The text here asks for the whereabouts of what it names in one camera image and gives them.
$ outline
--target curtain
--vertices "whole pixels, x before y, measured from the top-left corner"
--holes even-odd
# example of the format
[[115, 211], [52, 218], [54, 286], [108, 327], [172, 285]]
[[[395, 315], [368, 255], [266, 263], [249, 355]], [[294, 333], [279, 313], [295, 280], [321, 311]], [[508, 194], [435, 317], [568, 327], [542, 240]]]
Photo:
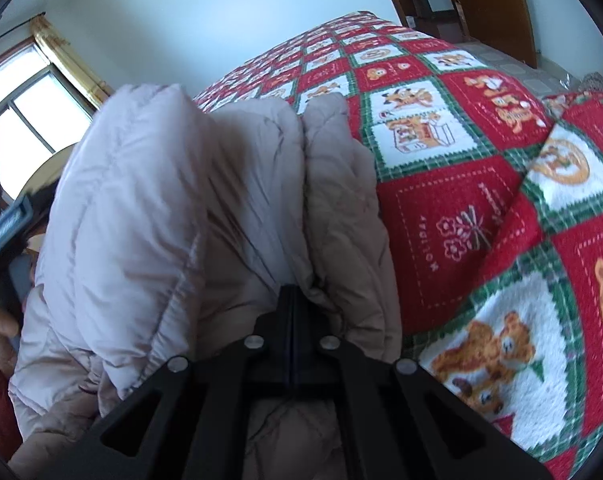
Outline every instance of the curtain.
[[101, 80], [78, 56], [70, 43], [44, 16], [30, 20], [30, 30], [35, 43], [46, 57], [90, 101], [95, 108], [113, 94], [113, 89]]

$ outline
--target checkered bedspread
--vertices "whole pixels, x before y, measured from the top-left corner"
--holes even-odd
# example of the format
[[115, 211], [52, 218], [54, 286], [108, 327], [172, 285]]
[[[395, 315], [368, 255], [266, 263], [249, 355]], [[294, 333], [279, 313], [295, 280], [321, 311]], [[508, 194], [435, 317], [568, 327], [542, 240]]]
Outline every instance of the checkered bedspread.
[[355, 12], [195, 101], [302, 113], [327, 92], [376, 158], [404, 355], [569, 478], [603, 434], [603, 94], [544, 106], [464, 50]]

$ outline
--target silver bolt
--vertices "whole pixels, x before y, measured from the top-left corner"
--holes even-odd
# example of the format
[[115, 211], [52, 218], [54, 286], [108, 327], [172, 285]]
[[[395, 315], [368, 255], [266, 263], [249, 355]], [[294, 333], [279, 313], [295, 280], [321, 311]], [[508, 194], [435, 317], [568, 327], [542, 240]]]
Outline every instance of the silver bolt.
[[264, 338], [261, 335], [249, 335], [244, 339], [244, 346], [251, 350], [257, 350], [264, 346]]
[[395, 366], [402, 375], [412, 375], [417, 371], [417, 363], [412, 359], [400, 359]]
[[333, 335], [326, 335], [321, 338], [319, 342], [321, 347], [325, 350], [337, 350], [339, 348], [339, 339]]
[[168, 370], [173, 372], [174, 374], [178, 372], [183, 372], [188, 368], [188, 359], [178, 355], [177, 357], [173, 357], [170, 361], [168, 361]]

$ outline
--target wooden door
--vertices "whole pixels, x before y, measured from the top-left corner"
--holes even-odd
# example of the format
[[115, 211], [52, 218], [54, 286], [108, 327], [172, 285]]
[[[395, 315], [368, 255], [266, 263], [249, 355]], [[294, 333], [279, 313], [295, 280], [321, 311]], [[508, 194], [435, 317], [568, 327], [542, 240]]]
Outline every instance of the wooden door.
[[537, 68], [526, 0], [459, 1], [473, 38]]

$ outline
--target puffer jacket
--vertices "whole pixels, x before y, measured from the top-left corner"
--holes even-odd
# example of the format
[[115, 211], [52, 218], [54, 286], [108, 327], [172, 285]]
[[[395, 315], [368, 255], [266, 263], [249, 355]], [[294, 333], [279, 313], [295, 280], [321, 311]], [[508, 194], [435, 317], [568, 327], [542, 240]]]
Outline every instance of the puffer jacket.
[[[214, 355], [296, 283], [333, 331], [387, 362], [401, 324], [373, 157], [340, 94], [201, 113], [177, 86], [125, 87], [64, 170], [10, 382], [34, 478], [176, 354]], [[252, 411], [244, 477], [341, 478], [329, 402]]]

